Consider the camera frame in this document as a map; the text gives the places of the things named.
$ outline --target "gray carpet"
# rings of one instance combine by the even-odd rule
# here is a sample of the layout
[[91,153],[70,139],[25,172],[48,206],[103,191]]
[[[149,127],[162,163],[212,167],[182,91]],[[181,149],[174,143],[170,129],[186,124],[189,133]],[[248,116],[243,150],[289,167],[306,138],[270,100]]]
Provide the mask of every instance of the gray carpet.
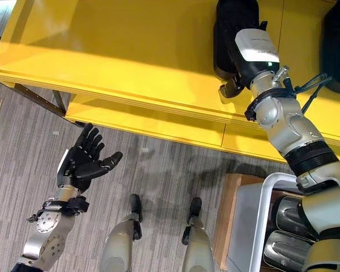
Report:
[[[0,17],[1,31],[5,19]],[[35,91],[53,100],[48,90]],[[58,163],[80,129],[1,85],[0,97],[0,271],[9,271],[35,229],[25,218],[55,192]],[[76,218],[65,252],[51,271],[96,271],[106,236],[129,212],[131,193],[140,195],[144,208],[133,271],[180,271],[185,254],[181,236],[194,196],[203,200],[201,219],[213,240],[226,173],[265,177],[290,172],[285,164],[104,127],[100,131],[106,144],[102,158],[117,150],[124,157],[84,193],[88,212]]]

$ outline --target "yellow shelf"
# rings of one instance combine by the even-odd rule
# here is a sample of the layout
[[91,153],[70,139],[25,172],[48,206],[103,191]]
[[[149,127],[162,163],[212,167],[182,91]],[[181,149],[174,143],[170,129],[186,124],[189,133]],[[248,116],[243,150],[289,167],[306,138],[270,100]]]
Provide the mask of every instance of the yellow shelf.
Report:
[[[213,72],[218,0],[18,0],[0,42],[0,80],[228,122]],[[283,0],[261,0],[276,46]]]
[[66,118],[209,148],[221,146],[225,127],[225,124],[218,122],[84,95],[72,96]]
[[[262,130],[73,95],[66,118],[170,141],[284,162]],[[331,146],[340,159],[340,147]]]
[[[18,0],[0,42],[0,81],[77,94],[71,120],[282,161],[244,117],[251,93],[219,97],[217,2]],[[319,72],[321,21],[334,1],[258,2],[281,63],[303,84]],[[306,116],[340,156],[340,95],[322,90]]]

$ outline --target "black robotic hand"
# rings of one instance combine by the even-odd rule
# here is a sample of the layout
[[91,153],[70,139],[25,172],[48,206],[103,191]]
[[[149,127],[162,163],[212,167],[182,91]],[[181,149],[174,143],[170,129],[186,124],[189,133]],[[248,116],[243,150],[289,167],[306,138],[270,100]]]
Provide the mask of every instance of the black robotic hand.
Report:
[[87,124],[75,145],[69,149],[58,171],[58,187],[72,185],[83,193],[90,187],[92,179],[107,174],[120,162],[122,153],[119,151],[99,160],[104,143],[99,143],[102,140],[99,130],[92,128],[91,123]]

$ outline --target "metal table leg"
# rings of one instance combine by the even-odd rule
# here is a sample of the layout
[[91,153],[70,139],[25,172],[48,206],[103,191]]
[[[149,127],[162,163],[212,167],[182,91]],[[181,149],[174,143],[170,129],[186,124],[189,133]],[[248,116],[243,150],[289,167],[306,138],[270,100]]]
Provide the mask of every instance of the metal table leg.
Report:
[[61,93],[59,91],[53,90],[53,95],[54,95],[54,98],[56,99],[59,109],[66,112],[66,107],[64,106]]
[[[22,96],[24,96],[25,98],[29,99],[30,101],[38,104],[39,106],[42,106],[43,108],[45,108],[46,110],[54,113],[56,116],[59,116],[63,119],[65,119],[65,115],[66,115],[66,109],[64,106],[64,103],[62,101],[62,97],[60,95],[60,93],[58,91],[54,91],[54,97],[58,103],[58,107],[54,104],[52,104],[51,102],[45,100],[43,97],[37,95],[36,93],[34,93],[33,91],[29,90],[27,87],[16,83],[14,85],[13,88],[11,88],[14,92],[16,92],[17,94],[20,94]],[[74,122],[72,124],[75,124],[76,126],[80,126],[83,127],[85,124],[82,122]]]

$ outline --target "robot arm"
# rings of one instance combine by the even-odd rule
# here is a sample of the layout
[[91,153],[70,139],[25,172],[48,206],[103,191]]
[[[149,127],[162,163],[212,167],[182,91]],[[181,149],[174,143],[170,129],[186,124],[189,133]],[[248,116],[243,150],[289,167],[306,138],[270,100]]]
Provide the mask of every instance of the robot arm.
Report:
[[92,179],[108,173],[120,162],[120,152],[99,160],[104,144],[99,143],[102,136],[98,129],[92,128],[92,124],[84,127],[63,159],[55,195],[49,197],[42,209],[28,219],[36,222],[36,232],[26,242],[13,272],[48,271],[52,268],[63,253],[67,235],[74,225],[74,216],[88,209],[89,203],[81,194],[90,187]]
[[315,97],[330,78],[321,75],[318,83],[313,84],[314,78],[294,89],[288,68],[279,69],[278,53],[265,24],[258,22],[256,0],[219,0],[214,66],[228,80],[220,90],[227,97],[236,96],[243,87],[252,92],[255,100],[245,112],[247,119],[265,129],[306,194],[299,215],[318,241],[308,253],[304,270],[340,271],[340,161],[304,116],[309,103],[301,109],[295,99],[297,93],[319,86]]

